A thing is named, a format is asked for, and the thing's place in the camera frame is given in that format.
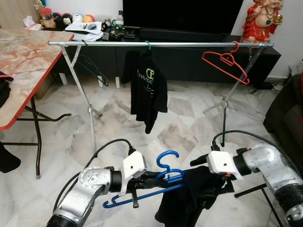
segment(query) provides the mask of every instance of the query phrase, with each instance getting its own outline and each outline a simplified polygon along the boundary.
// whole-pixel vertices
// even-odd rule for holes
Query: marble floor
[[[89,100],[103,113],[102,117],[95,116],[97,146],[112,139],[128,139],[142,152],[152,171],[161,170],[156,165],[156,157],[168,149],[178,151],[180,158],[165,157],[164,161],[181,169],[190,168],[191,160],[210,152],[210,142],[221,130],[222,110],[218,107],[205,114],[203,110],[220,102],[231,89],[227,84],[168,81],[168,113],[159,113],[154,128],[147,135],[144,123],[130,115],[129,85],[116,89],[112,81],[109,87],[100,88],[94,78],[81,80]],[[246,130],[273,140],[262,121],[276,95],[273,90],[254,91],[252,87],[240,85],[229,103],[227,129]],[[36,148],[7,146],[22,163],[10,173],[0,173],[0,227],[45,226],[61,188],[85,166],[93,153],[86,105],[72,78],[66,86],[56,80],[36,105],[38,111],[53,118],[64,113],[72,113],[72,116],[59,122],[40,122],[43,146],[39,180],[35,175]],[[22,116],[30,116],[30,113],[24,111]],[[36,141],[35,133],[33,122],[16,122],[11,129],[0,132],[0,140],[32,142]],[[226,139],[223,150],[231,153],[260,143],[236,133],[227,135]],[[126,144],[112,144],[93,165],[118,169],[127,152]],[[248,175],[245,181],[235,181],[234,188],[241,192],[263,182],[260,174]],[[139,195],[145,193],[146,190],[138,192]],[[161,195],[139,201],[138,209],[133,209],[132,204],[102,208],[102,203],[113,196],[97,198],[85,227],[164,226],[154,219]],[[209,210],[202,212],[196,226],[277,227],[278,224],[263,194],[254,192],[238,199],[233,193],[219,196]]]

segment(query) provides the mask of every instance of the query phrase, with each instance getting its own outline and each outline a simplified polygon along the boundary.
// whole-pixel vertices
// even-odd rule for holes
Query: green hanger hook
[[[150,42],[148,42],[147,40],[145,42],[148,44],[149,50],[151,50],[151,44],[150,44]]]

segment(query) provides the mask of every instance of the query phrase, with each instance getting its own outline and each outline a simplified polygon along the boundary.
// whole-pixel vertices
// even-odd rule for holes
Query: marble table top
[[[48,41],[68,41],[73,33],[0,29],[0,71],[14,78],[0,108],[0,130],[9,129],[61,56]]]

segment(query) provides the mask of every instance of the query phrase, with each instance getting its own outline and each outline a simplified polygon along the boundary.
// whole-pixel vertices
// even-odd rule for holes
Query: red table edge
[[[28,104],[28,102],[30,101],[30,99],[34,96],[35,92],[38,90],[38,88],[40,87],[40,85],[42,84],[42,82],[48,76],[49,72],[52,70],[53,66],[57,63],[57,61],[59,60],[59,58],[61,57],[61,55],[62,55],[62,51],[60,51],[60,53],[55,58],[55,60],[53,61],[53,63],[50,65],[50,67],[48,67],[47,71],[41,77],[41,79],[39,80],[39,82],[37,83],[37,85],[34,87],[34,89],[32,90],[32,92],[28,95],[28,97],[26,98],[26,100],[24,101],[24,103],[22,104],[22,106],[20,107],[20,109],[17,111],[17,113],[15,114],[15,116],[10,120],[10,122],[6,126],[0,126],[0,130],[7,130],[11,126],[13,126],[13,124],[15,123],[15,121],[17,120],[17,118],[21,115],[21,113],[23,112],[24,108],[26,107],[26,105]]]

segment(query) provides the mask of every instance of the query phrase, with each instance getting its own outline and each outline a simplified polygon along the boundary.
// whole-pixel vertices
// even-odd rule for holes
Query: white wall
[[[53,12],[91,14],[98,19],[115,19],[123,9],[122,0],[46,0],[46,5]]]
[[[96,19],[115,19],[122,10],[122,0],[47,0],[47,7],[53,12],[92,14]],[[238,18],[232,30],[232,35],[242,35],[247,9],[253,5],[253,0],[244,0]],[[303,1],[285,0],[281,10],[284,22],[271,41],[275,49],[282,54],[280,60],[270,73],[270,77],[286,78],[289,64],[297,63],[303,58]]]
[[[247,9],[253,5],[252,0],[244,0],[232,35],[242,35],[242,26],[245,22]],[[287,78],[289,65],[298,63],[303,59],[303,1],[285,0],[283,9],[283,24],[278,26],[275,34],[271,35],[271,42],[275,49],[282,55],[270,73],[270,77]]]

